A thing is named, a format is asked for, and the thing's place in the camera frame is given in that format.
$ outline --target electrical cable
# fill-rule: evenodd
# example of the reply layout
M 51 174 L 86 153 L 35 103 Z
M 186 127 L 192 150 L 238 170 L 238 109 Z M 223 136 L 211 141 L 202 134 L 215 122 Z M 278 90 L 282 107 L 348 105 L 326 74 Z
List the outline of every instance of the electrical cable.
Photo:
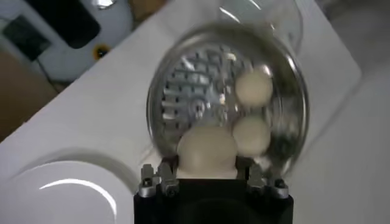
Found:
M 5 18 L 5 17 L 3 17 L 3 16 L 0 16 L 0 20 L 6 21 L 6 22 L 9 22 L 9 23 L 11 23 L 11 22 L 17 22 L 17 21 L 15 21 L 14 19 L 8 19 L 8 18 Z M 24 29 L 31 29 L 30 27 L 25 26 L 24 24 L 21 24 L 21 23 L 15 23 L 15 24 L 19 25 L 20 27 L 22 27 L 22 28 L 24 28 Z M 42 73 L 43 73 L 45 79 L 46 79 L 46 80 L 48 81 L 48 83 L 53 87 L 54 91 L 55 91 L 56 93 L 60 93 L 60 91 L 55 87 L 53 79 L 51 79 L 49 73 L 46 71 L 46 69 L 44 68 L 43 64 L 41 63 L 41 61 L 39 60 L 38 57 L 35 59 L 35 61 L 37 62 L 38 67 L 41 69 L 41 71 L 42 71 Z

